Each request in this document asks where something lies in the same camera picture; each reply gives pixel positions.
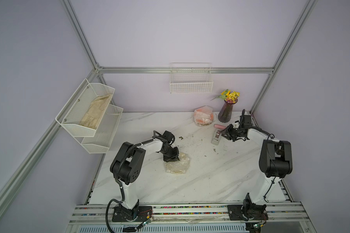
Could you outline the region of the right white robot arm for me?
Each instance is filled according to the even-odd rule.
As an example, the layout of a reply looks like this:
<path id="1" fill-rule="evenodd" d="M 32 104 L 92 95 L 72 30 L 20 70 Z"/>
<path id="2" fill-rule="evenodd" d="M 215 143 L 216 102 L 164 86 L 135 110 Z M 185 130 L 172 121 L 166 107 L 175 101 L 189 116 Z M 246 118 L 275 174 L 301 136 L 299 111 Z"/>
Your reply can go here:
<path id="1" fill-rule="evenodd" d="M 291 143 L 278 140 L 273 134 L 255 126 L 245 111 L 238 121 L 220 130 L 220 136 L 233 142 L 251 140 L 261 146 L 258 161 L 261 173 L 243 204 L 227 207 L 230 218 L 244 221 L 267 219 L 268 204 L 286 201 L 279 182 L 293 170 Z"/>

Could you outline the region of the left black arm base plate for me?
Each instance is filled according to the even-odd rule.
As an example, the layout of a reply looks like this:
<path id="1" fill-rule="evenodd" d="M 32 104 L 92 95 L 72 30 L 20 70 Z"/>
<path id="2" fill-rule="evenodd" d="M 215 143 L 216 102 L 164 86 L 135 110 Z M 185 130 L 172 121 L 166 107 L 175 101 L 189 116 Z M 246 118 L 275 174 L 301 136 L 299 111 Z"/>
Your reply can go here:
<path id="1" fill-rule="evenodd" d="M 119 205 L 114 207 L 112 222 L 144 222 L 152 215 L 151 206 L 136 206 L 133 209 L 126 209 Z"/>

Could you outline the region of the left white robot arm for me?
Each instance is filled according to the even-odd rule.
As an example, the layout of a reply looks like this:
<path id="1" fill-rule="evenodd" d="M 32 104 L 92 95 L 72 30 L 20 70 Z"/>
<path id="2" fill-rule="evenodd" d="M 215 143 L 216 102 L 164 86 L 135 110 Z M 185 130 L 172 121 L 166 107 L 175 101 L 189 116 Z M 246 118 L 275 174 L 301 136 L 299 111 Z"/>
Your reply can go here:
<path id="1" fill-rule="evenodd" d="M 175 136 L 165 131 L 160 134 L 153 132 L 151 139 L 132 144 L 125 142 L 120 147 L 115 159 L 110 166 L 110 172 L 113 174 L 115 182 L 119 185 L 121 200 L 117 203 L 128 211 L 134 211 L 139 206 L 139 199 L 136 191 L 133 190 L 133 184 L 139 177 L 145 156 L 153 153 L 161 153 L 163 161 L 179 161 L 179 149 L 173 147 Z"/>

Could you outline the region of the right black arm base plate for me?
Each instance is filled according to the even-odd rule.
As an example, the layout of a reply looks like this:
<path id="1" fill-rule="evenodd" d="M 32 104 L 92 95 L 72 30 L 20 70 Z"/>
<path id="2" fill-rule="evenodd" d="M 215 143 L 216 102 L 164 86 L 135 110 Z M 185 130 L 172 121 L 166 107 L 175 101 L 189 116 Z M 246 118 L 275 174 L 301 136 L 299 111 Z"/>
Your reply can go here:
<path id="1" fill-rule="evenodd" d="M 266 205 L 252 204 L 248 207 L 243 205 L 228 205 L 227 212 L 230 220 L 268 220 Z"/>

